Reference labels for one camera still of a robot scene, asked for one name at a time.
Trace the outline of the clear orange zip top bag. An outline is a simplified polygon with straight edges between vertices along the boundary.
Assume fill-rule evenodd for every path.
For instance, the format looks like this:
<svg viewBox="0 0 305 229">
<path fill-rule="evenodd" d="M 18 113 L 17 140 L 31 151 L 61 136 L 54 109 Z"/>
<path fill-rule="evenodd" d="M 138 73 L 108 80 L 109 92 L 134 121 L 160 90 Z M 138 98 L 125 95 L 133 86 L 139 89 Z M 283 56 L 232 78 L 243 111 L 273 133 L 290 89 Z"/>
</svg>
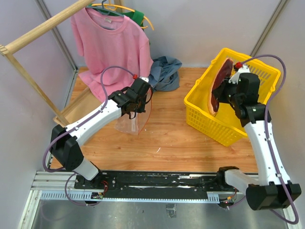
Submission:
<svg viewBox="0 0 305 229">
<path fill-rule="evenodd" d="M 150 89 L 150 91 L 147 93 L 147 101 L 150 101 L 145 106 L 145 113 L 137 113 L 135 119 L 129 119 L 129 115 L 125 114 L 116 121 L 114 128 L 125 134 L 138 135 L 144 129 L 150 118 L 152 109 L 152 94 L 152 89 Z"/>
</svg>

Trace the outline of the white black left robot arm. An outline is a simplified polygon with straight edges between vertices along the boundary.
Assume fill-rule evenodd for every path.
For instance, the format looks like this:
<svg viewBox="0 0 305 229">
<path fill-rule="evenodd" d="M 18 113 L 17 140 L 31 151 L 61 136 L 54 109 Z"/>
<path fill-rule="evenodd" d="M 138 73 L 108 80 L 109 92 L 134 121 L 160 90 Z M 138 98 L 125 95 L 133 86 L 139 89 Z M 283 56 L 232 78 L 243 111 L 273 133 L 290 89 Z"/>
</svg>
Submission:
<svg viewBox="0 0 305 229">
<path fill-rule="evenodd" d="M 85 178 L 93 189 L 102 184 L 99 169 L 81 151 L 94 134 L 108 123 L 132 113 L 144 113 L 149 102 L 147 94 L 152 91 L 148 79 L 140 77 L 130 87 L 113 92 L 108 99 L 80 120 L 62 127 L 57 125 L 51 134 L 51 154 L 67 171 L 73 171 Z"/>
</svg>

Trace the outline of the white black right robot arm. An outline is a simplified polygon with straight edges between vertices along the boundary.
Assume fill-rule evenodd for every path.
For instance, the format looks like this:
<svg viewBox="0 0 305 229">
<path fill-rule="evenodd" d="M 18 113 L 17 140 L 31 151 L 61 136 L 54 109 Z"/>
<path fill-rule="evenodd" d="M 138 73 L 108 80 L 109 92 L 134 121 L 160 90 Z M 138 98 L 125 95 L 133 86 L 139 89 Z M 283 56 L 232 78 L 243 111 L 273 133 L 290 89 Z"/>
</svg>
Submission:
<svg viewBox="0 0 305 229">
<path fill-rule="evenodd" d="M 281 163 L 272 123 L 265 104 L 258 101 L 260 80 L 256 74 L 240 73 L 237 80 L 225 74 L 217 75 L 212 87 L 212 102 L 229 104 L 240 119 L 254 151 L 258 179 L 236 167 L 222 167 L 217 172 L 216 186 L 226 191 L 236 188 L 246 196 L 253 210 L 284 209 L 302 193 L 299 184 L 291 182 Z"/>
</svg>

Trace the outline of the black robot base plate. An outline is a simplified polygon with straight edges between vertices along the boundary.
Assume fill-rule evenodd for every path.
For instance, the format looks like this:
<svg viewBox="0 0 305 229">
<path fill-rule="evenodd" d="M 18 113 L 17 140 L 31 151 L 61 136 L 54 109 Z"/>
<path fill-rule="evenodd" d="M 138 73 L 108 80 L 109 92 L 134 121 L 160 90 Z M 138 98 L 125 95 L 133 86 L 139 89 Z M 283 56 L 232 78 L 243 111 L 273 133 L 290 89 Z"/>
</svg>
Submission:
<svg viewBox="0 0 305 229">
<path fill-rule="evenodd" d="M 106 198 L 206 199 L 208 192 L 235 192 L 220 184 L 215 173 L 101 171 L 91 181 L 77 175 L 75 189 L 106 188 Z"/>
</svg>

